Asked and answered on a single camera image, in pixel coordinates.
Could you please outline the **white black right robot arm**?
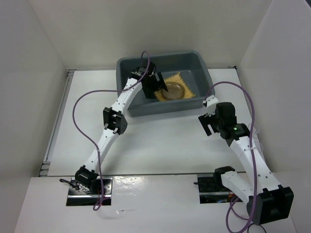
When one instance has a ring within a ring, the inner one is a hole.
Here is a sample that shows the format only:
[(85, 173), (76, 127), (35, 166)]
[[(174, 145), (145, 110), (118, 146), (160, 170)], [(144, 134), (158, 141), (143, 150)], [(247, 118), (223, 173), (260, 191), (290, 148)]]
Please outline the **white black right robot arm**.
[(203, 101), (207, 113), (198, 117), (208, 136), (219, 133), (240, 160), (249, 181), (241, 178), (231, 166), (215, 169), (214, 188), (232, 191), (245, 205), (256, 225), (286, 219), (291, 210), (294, 193), (284, 187), (268, 168), (250, 138), (250, 130), (238, 123), (235, 107), (230, 102), (216, 99)]

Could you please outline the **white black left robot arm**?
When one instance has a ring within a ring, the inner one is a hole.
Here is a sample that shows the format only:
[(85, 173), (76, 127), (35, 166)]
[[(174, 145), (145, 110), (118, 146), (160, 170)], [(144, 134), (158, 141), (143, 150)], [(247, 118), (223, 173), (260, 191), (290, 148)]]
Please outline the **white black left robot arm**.
[(91, 194), (99, 189), (97, 178), (101, 176), (101, 164), (115, 140), (123, 134), (128, 126), (125, 113), (140, 90), (146, 97), (151, 98), (154, 92), (161, 89), (167, 90), (160, 72), (150, 61), (132, 70), (127, 78), (124, 89), (118, 90), (118, 98), (111, 107), (103, 110), (104, 128), (99, 142), (88, 160), (75, 173), (75, 182), (86, 194)]

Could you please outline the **grey plastic bin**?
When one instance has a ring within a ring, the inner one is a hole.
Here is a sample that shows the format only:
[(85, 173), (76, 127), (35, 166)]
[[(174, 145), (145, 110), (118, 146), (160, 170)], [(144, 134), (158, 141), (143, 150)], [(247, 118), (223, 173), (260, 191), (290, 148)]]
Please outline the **grey plastic bin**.
[(196, 51), (180, 51), (150, 56), (156, 65), (156, 71), (161, 72), (164, 79), (179, 74), (186, 86), (195, 95), (193, 98), (168, 100), (159, 102), (157, 99), (147, 99), (140, 90), (128, 107), (131, 117), (164, 114), (203, 107), (207, 91), (213, 85), (207, 66)]

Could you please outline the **clear plastic cup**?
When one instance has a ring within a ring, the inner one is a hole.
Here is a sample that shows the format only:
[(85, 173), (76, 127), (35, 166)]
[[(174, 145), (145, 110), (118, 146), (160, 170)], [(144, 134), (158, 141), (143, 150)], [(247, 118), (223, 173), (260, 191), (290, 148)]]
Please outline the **clear plastic cup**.
[(252, 132), (253, 134), (256, 134), (256, 135), (260, 133), (260, 126), (257, 123), (254, 123)]
[(263, 152), (263, 145), (260, 142), (256, 142), (256, 148), (258, 150), (259, 153)]

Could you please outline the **clear glass plate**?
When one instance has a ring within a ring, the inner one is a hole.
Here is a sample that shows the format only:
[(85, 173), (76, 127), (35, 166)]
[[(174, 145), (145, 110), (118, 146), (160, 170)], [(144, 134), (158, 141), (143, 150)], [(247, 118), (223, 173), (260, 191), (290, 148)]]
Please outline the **clear glass plate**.
[(161, 90), (161, 95), (166, 100), (179, 100), (184, 97), (185, 88), (177, 82), (167, 82), (166, 89)]

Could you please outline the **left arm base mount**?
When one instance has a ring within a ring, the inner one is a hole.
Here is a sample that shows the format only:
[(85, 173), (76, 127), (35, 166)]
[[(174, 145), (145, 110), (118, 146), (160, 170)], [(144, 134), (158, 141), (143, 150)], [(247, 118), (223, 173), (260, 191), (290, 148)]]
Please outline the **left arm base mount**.
[[(95, 189), (91, 192), (79, 187), (73, 178), (70, 180), (59, 179), (59, 181), (69, 185), (66, 206), (93, 206), (102, 196), (101, 182), (99, 178), (96, 180)], [(104, 200), (102, 205), (111, 205), (113, 179), (103, 179), (103, 184)]]

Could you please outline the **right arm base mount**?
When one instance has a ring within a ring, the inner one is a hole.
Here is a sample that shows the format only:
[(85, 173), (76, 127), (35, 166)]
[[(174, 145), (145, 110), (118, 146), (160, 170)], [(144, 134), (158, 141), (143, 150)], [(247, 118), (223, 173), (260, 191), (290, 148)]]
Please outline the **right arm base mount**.
[(198, 174), (193, 183), (199, 191), (201, 204), (228, 203), (235, 198), (234, 192), (222, 185), (220, 176), (214, 173)]

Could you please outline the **yellow woven placemat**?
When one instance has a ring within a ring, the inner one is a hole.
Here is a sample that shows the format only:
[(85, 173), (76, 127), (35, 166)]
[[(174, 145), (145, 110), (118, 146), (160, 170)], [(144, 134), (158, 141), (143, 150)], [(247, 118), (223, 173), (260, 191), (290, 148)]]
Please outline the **yellow woven placemat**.
[[(188, 85), (185, 83), (185, 81), (183, 80), (183, 78), (181, 77), (180, 75), (180, 72), (168, 77), (168, 78), (165, 78), (164, 79), (165, 83), (167, 82), (177, 82), (177, 83), (180, 83), (184, 86), (185, 88), (185, 94), (184, 94), (184, 97), (182, 99), (191, 99), (191, 98), (194, 98), (196, 95), (190, 90), (190, 88), (188, 87)], [(161, 95), (161, 90), (157, 91), (157, 92), (154, 92), (155, 94), (155, 98), (158, 100), (158, 101), (169, 101), (169, 100), (166, 100), (162, 97)]]

